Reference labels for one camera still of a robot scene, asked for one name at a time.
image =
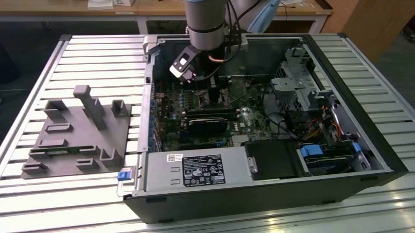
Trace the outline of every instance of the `blue release tab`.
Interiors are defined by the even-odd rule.
[[[355,148],[356,154],[359,154],[360,151],[361,151],[361,148],[360,148],[360,146],[359,146],[359,143],[353,142],[353,143],[352,143],[352,147]]]
[[[117,173],[117,181],[128,181],[130,180],[130,171],[120,171]]]
[[[300,149],[300,154],[303,157],[315,156],[315,155],[323,155],[323,151],[319,145],[305,145]]]

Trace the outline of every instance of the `table leg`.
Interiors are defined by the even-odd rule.
[[[312,22],[312,25],[308,31],[309,34],[320,33],[325,20],[327,20],[327,16],[316,16],[316,20]]]
[[[148,21],[146,17],[137,17],[137,26],[140,34],[148,34],[146,21]]]

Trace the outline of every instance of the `warning label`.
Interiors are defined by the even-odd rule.
[[[220,154],[183,157],[181,164],[185,187],[225,183]]]

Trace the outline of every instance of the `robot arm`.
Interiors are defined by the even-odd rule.
[[[172,74],[191,82],[196,77],[195,68],[191,65],[193,59],[208,56],[212,62],[224,63],[225,59],[212,59],[212,56],[207,54],[209,51],[224,48],[225,25],[229,31],[244,29],[251,33],[264,32],[275,16],[279,1],[184,0],[191,45],[183,50],[169,68]]]

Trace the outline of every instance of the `slotted metal surface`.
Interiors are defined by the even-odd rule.
[[[415,227],[413,110],[337,35],[313,36],[357,101],[361,103],[409,174],[383,187],[361,191],[341,203],[277,211],[146,225],[116,195],[116,173],[20,179],[45,119],[46,100],[64,98],[68,106],[76,84],[92,86],[102,104],[122,99],[133,105],[125,165],[136,163],[140,101],[145,63],[140,35],[73,36],[50,59],[25,121],[0,164],[0,232],[407,232]],[[324,76],[317,72],[323,85]],[[124,186],[133,188],[132,182]]]

